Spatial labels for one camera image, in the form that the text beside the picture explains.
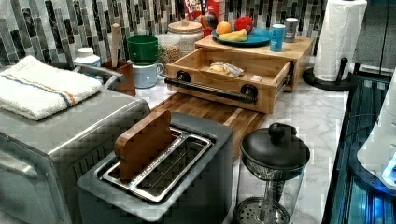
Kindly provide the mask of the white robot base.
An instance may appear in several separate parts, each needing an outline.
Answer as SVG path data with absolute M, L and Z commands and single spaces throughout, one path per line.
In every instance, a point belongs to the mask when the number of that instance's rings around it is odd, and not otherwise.
M 396 74 L 392 75 L 378 120 L 357 153 L 362 167 L 390 190 L 396 190 Z

